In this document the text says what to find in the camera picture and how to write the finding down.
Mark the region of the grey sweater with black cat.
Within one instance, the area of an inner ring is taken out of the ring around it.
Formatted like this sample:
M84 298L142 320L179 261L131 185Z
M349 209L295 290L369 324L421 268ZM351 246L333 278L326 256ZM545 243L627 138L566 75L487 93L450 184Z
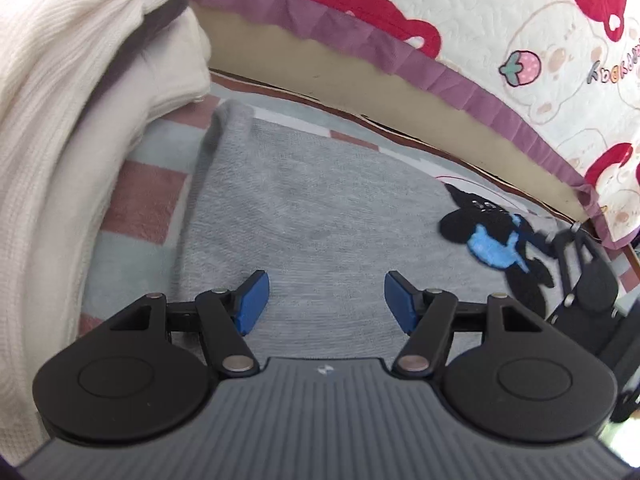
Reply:
M384 300L396 270L464 301L513 294L506 274L445 240L445 185L393 157L218 107L196 163L171 296L270 279L247 342L257 359L381 358L405 342Z

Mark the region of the checkered cartoon bed sheet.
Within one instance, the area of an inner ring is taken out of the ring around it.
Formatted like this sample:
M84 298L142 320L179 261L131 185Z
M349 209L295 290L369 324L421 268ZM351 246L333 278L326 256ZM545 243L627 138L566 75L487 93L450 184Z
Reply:
M212 73L203 99L151 122L122 164L96 237L82 296L78 332L85 334L145 292L166 292L182 229L198 150L214 110L227 100L251 107L258 118L343 143L358 144L462 190L485 196L529 218L547 232L567 220L488 172L433 143L316 100Z

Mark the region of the bear print quilt purple trim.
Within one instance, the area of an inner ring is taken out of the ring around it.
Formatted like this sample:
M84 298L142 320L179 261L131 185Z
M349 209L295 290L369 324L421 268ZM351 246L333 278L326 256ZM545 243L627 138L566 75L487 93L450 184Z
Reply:
M639 231L639 0L194 0L439 96L568 184L605 245Z

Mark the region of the folded white garment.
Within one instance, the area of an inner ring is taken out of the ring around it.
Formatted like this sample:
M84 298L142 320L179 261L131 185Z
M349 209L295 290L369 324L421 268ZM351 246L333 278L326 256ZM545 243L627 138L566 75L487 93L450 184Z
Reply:
M1 0L1 455L46 433L38 368L77 335L96 234L150 122L204 96L186 0Z

